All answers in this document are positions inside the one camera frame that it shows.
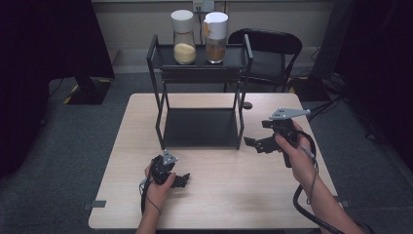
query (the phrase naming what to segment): wooden table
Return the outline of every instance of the wooden table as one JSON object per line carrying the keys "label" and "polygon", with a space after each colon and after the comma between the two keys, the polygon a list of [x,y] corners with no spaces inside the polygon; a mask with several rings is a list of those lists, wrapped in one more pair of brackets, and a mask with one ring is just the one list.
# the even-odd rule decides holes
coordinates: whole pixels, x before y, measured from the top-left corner
{"label": "wooden table", "polygon": [[[170,94],[169,98],[171,105],[179,107],[224,107],[231,106],[234,94]],[[243,112],[244,137],[269,137],[273,132],[263,129],[261,121],[280,107],[302,109],[294,94],[247,94],[245,101],[251,102],[253,108]],[[151,159],[163,153],[155,131],[157,113],[153,94],[131,96],[96,196],[106,205],[93,208],[91,228],[137,228],[141,219],[138,185]],[[306,117],[293,119],[304,132],[313,135]],[[168,152],[179,159],[173,171],[179,176],[191,176],[185,188],[170,190],[159,229],[317,227],[293,207],[298,182],[291,169],[285,167],[280,153],[258,154],[244,141],[239,150],[169,148]],[[319,149],[318,160],[321,178],[336,195]],[[309,210],[305,201],[303,193],[300,204]]]}

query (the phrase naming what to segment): chair backrest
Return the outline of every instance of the chair backrest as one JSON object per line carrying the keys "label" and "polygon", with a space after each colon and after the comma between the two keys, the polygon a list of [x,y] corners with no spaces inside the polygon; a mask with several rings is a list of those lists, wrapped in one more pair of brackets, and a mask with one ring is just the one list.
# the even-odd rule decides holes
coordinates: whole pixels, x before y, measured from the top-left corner
{"label": "chair backrest", "polygon": [[[286,32],[243,28],[230,35],[228,44],[242,44],[245,34],[248,35],[251,50],[264,53],[258,54],[257,57],[252,53],[254,61],[250,81],[255,80],[258,83],[270,83],[276,86],[282,85],[282,91],[284,92],[292,66],[303,48],[301,40]],[[275,62],[278,62],[279,65],[274,65],[270,60],[267,60],[271,57],[266,55],[267,53],[277,54],[279,59],[275,59]],[[285,55],[292,56],[287,66],[284,64]]]}
{"label": "chair backrest", "polygon": [[245,34],[254,51],[298,56],[303,47],[301,40],[292,34],[257,28],[243,28],[233,32],[228,38],[228,44],[241,44]]}

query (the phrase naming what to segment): gray carpet floor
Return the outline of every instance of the gray carpet floor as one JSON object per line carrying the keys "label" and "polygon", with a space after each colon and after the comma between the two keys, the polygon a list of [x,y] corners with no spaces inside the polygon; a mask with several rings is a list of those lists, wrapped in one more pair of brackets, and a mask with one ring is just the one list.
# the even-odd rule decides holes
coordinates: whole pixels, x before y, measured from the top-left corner
{"label": "gray carpet floor", "polygon": [[[63,104],[76,84],[74,79],[63,79],[61,84],[60,80],[51,82],[51,93],[55,92],[49,99],[46,124],[19,171],[0,179],[1,234],[134,233],[134,230],[90,229],[89,211],[83,206],[97,194],[129,97],[153,92],[148,77],[147,73],[117,75],[102,105]],[[222,90],[222,85],[206,84],[169,88],[170,92]],[[250,90],[271,92],[272,88],[250,86]],[[323,103],[313,101],[302,105],[312,109]],[[368,121],[353,108],[353,103],[345,98],[337,101],[310,124],[340,199],[350,203],[346,211],[370,224],[376,233],[413,233],[411,172],[403,168],[391,145],[365,137]]]}

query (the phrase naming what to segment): black cable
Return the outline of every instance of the black cable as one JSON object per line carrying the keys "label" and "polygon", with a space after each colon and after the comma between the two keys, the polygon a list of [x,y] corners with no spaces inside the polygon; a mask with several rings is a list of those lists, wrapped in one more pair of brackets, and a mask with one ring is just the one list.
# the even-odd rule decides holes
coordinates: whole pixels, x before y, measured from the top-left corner
{"label": "black cable", "polygon": [[[312,121],[314,118],[316,118],[319,114],[321,114],[321,113],[326,113],[326,112],[328,112],[328,111],[330,111],[331,109],[333,109],[333,108],[335,108],[335,107],[337,107],[337,105],[338,105],[338,100],[340,100],[340,99],[342,99],[343,98],[343,96],[338,96],[338,97],[336,97],[335,99],[333,99],[333,100],[331,100],[331,101],[329,101],[329,102],[327,102],[327,103],[325,103],[325,104],[322,104],[322,105],[320,105],[320,106],[317,106],[317,107],[315,107],[315,108],[313,108],[312,110],[311,110],[311,115],[308,117],[308,121],[310,122],[310,121]],[[330,107],[333,103],[335,103],[336,102],[336,105],[334,105],[332,108],[330,108],[330,109],[327,109],[328,107]]]}
{"label": "black cable", "polygon": [[203,45],[203,25],[201,20],[201,7],[197,7],[198,21],[200,22],[200,43]]}
{"label": "black cable", "polygon": [[140,211],[142,212],[142,214],[143,214],[143,212],[145,212],[145,203],[146,203],[146,200],[148,200],[148,201],[156,208],[156,210],[158,210],[159,215],[161,215],[161,209],[160,209],[154,202],[152,202],[152,201],[147,197],[149,185],[151,185],[151,183],[154,182],[153,179],[152,179],[152,180],[149,180],[150,177],[151,177],[151,173],[149,172],[149,175],[148,175],[148,177],[147,177],[146,180],[145,180],[145,183],[144,183],[144,185],[143,185],[143,188],[142,188],[142,186],[141,186],[142,184],[140,184],[140,186],[139,186],[139,192],[140,192]]}
{"label": "black cable", "polygon": [[312,198],[313,198],[314,185],[316,184],[317,174],[319,173],[319,163],[317,162],[316,158],[313,159],[313,163],[316,167],[316,170],[314,172],[313,181],[311,183],[310,195],[307,197],[307,205],[311,205],[311,202],[313,201]]}
{"label": "black cable", "polygon": [[319,49],[320,49],[320,47],[318,47],[318,48],[311,54],[310,58],[311,58],[312,60],[316,60],[316,59],[317,59],[317,58],[314,58],[314,55],[315,55],[317,52],[319,52]]}
{"label": "black cable", "polygon": [[334,233],[334,234],[342,234],[344,232],[338,230],[337,228],[331,226],[330,224],[328,224],[327,222],[321,220],[320,218],[316,217],[315,215],[307,212],[307,210],[305,210],[304,208],[302,208],[300,206],[300,204],[298,204],[298,198],[300,197],[301,192],[303,191],[303,187],[300,185],[298,185],[297,190],[294,193],[294,197],[292,199],[292,203],[294,205],[294,208],[303,216],[305,216],[307,219],[311,220],[312,222],[316,223],[317,225],[319,225],[320,227],[324,228],[325,230]]}
{"label": "black cable", "polygon": [[61,83],[63,83],[63,79],[64,79],[64,78],[61,78],[61,79],[60,79],[60,83],[58,83],[58,86],[57,86],[57,87],[52,91],[52,93],[49,95],[49,98],[51,98],[52,95],[54,95],[55,92],[60,88]]}

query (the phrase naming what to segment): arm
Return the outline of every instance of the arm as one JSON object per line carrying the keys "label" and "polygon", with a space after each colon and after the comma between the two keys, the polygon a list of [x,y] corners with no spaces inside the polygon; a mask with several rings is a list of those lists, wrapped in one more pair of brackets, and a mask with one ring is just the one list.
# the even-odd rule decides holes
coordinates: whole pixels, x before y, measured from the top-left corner
{"label": "arm", "polygon": [[[294,127],[302,131],[301,127],[295,122]],[[276,136],[276,142],[288,154],[295,179],[303,186],[307,196],[310,196],[313,179],[316,174],[312,159],[301,146],[297,148],[292,147],[282,136]],[[310,143],[303,136],[299,136],[299,143],[310,148]],[[357,224],[339,206],[319,175],[316,175],[316,182],[311,198],[311,207],[315,216],[344,233],[363,233]],[[324,229],[321,229],[321,232],[329,233]]]}
{"label": "arm", "polygon": [[[149,168],[150,165],[145,169],[147,177],[149,175]],[[155,182],[152,182],[149,185],[146,194],[145,212],[143,212],[142,220],[137,227],[136,234],[155,234],[158,218],[161,215],[162,205],[167,199],[170,186],[173,184],[175,176],[175,173],[170,174],[167,181],[162,185],[158,185]]]}

